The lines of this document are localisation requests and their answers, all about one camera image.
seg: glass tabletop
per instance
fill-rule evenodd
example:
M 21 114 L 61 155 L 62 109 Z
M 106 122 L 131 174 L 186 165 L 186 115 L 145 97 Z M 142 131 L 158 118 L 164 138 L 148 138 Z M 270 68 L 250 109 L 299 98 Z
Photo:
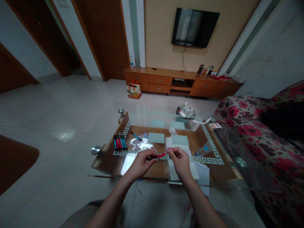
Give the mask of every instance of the glass tabletop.
M 91 166 L 100 174 L 92 176 L 119 178 L 142 150 L 151 148 L 163 154 L 169 147 L 180 147 L 189 155 L 192 176 L 200 186 L 281 192 L 225 121 L 212 119 L 221 126 L 214 129 L 212 122 L 197 123 L 201 117 L 180 115 L 176 108 L 151 112 L 149 122 L 141 126 L 136 125 L 135 112 L 130 116 L 122 113 L 113 132 L 119 139 L 113 137 L 103 146 Z M 118 149 L 115 144 L 126 146 Z M 168 154 L 159 158 L 143 180 L 181 184 Z

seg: wooden tv cabinet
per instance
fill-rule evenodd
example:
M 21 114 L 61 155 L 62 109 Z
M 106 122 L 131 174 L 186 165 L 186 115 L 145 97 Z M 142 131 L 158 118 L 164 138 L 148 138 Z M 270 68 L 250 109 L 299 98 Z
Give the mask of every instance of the wooden tv cabinet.
M 206 74 L 166 69 L 153 70 L 150 67 L 133 69 L 128 67 L 124 70 L 124 75 L 127 85 L 135 79 L 142 91 L 167 93 L 168 95 L 180 94 L 223 99 L 234 95 L 243 85 L 235 80 L 217 81 Z

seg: wall-mounted tv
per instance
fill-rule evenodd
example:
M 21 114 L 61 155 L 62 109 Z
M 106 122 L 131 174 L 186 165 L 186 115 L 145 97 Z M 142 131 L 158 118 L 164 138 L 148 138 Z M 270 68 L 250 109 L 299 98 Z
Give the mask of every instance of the wall-mounted tv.
M 206 48 L 220 13 L 177 8 L 172 44 Z

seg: shopping bag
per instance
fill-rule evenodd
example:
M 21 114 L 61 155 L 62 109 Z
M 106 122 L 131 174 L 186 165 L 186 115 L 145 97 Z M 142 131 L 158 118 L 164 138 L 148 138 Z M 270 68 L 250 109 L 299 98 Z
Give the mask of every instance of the shopping bag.
M 140 85 L 136 80 L 133 80 L 131 84 L 127 85 L 127 93 L 130 98 L 139 99 L 141 97 L 142 92 L 140 91 Z

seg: floral sofa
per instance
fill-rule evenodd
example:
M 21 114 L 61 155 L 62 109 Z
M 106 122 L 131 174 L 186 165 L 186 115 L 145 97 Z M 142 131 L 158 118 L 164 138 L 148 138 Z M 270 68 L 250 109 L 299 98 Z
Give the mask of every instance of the floral sofa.
M 279 227 L 304 227 L 304 145 L 278 137 L 260 121 L 261 114 L 290 102 L 304 101 L 304 80 L 271 99 L 229 96 L 213 114 L 238 134 L 282 193 L 256 192 L 257 198 Z

